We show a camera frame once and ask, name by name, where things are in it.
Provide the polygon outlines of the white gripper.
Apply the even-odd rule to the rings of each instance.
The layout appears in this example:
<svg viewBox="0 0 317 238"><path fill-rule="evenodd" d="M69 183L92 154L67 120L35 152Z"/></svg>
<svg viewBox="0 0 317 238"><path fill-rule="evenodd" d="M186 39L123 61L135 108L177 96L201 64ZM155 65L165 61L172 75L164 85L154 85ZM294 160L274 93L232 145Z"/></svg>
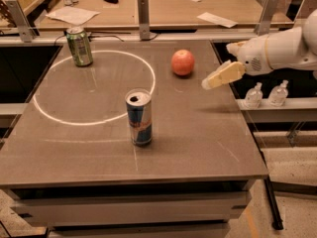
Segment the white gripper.
<svg viewBox="0 0 317 238"><path fill-rule="evenodd" d="M237 56L238 61L225 61L202 80L201 86L209 90L237 81L245 73L256 76L272 72L265 54L266 39L267 35L263 35L228 44L227 52Z"/></svg>

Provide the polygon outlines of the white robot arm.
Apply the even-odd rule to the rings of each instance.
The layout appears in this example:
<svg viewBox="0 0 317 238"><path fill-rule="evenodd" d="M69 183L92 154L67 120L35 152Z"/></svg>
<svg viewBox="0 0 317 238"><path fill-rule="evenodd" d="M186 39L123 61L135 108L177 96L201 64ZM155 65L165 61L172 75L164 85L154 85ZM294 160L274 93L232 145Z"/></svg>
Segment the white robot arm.
<svg viewBox="0 0 317 238"><path fill-rule="evenodd" d="M225 61L204 78L201 82L204 89L237 81L244 74L263 75L283 68L315 70L317 10L308 16L301 27L230 43L226 49L237 60Z"/></svg>

